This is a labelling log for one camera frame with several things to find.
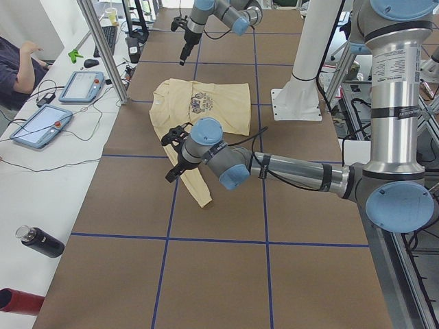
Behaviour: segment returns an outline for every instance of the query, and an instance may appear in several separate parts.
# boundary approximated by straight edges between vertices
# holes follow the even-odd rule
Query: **blue tablet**
[[[58,98],[62,103],[90,103],[104,83],[102,72],[73,72]]]
[[[10,138],[18,143],[40,149],[49,144],[73,116],[72,111],[43,105]]]

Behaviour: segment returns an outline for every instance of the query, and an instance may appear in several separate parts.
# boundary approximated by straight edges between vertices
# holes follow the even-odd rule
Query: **black tumbler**
[[[51,258],[58,257],[64,251],[64,243],[48,235],[40,228],[30,228],[23,225],[15,232],[15,236],[25,246]]]

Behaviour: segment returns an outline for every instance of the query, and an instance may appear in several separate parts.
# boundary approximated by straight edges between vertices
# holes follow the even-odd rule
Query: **shirt sleeve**
[[[11,95],[14,92],[17,71],[6,64],[0,64],[0,90],[2,93]]]

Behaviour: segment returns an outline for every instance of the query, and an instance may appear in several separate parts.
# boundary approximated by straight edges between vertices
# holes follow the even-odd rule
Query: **blue end cap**
[[[236,164],[235,166],[227,169],[219,177],[221,184],[228,190],[234,190],[239,185],[244,183],[250,176],[247,167],[244,164]]]
[[[192,127],[191,137],[200,145],[215,145],[222,140],[221,123],[214,118],[202,118]]]
[[[238,36],[242,36],[246,30],[247,27],[250,26],[250,22],[248,21],[248,19],[246,17],[239,17],[232,26],[232,31],[234,33],[236,33]]]
[[[199,10],[204,10],[205,12],[207,12],[208,10],[213,9],[213,6],[215,5],[215,0],[195,0],[193,2],[193,5]]]
[[[380,228],[408,233],[431,219],[434,201],[429,191],[415,182],[392,182],[370,194],[366,214]]]
[[[349,47],[351,48],[351,53],[354,55],[370,55],[371,52],[369,48],[366,47],[364,43],[349,43]]]
[[[370,0],[373,10],[391,21],[411,21],[433,12],[436,0]]]

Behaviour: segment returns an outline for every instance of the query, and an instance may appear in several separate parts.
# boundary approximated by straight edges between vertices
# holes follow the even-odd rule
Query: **computer mouse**
[[[99,65],[99,60],[93,60],[93,59],[89,58],[88,60],[84,61],[84,67],[86,69],[89,69],[89,68],[94,67],[96,65]]]

